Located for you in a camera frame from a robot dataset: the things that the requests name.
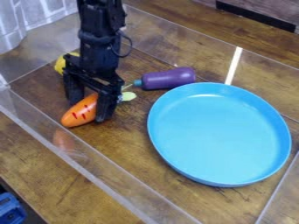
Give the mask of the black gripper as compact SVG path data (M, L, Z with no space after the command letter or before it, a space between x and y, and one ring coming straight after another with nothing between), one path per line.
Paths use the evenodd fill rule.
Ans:
M118 76L120 58L120 28L126 26L126 11L122 3L78 3L79 6L79 57L66 54L63 83L70 105L84 98L87 83L94 88L106 88L94 82L100 78L108 87L120 89L124 81ZM120 101L119 91L98 93L96 122L103 123L114 115Z

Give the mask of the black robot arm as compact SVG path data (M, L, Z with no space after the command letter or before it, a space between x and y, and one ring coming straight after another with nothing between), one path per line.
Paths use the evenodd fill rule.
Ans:
M83 100L86 88L98 93L96 122L102 123L114 115L122 97L118 64L127 14L122 0L78 0L78 7L80 48L79 56L63 56L64 91L71 105Z

